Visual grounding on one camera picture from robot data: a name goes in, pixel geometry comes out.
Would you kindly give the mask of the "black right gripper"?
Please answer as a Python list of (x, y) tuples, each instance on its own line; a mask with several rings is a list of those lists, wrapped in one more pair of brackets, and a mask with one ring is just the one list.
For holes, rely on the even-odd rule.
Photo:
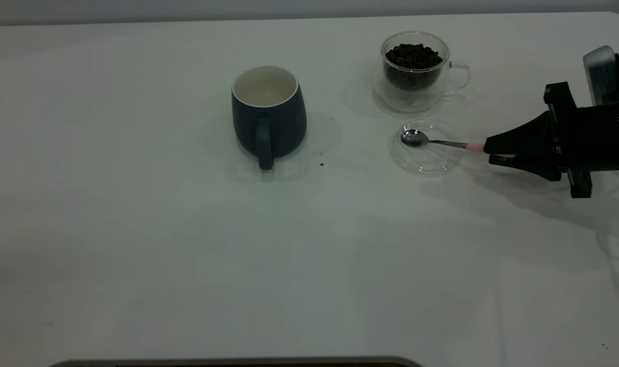
[(592, 172), (619, 170), (617, 101), (577, 107), (566, 82), (547, 85), (548, 111), (528, 123), (487, 138), (489, 164), (522, 170), (547, 181), (568, 176), (572, 198), (589, 198)]

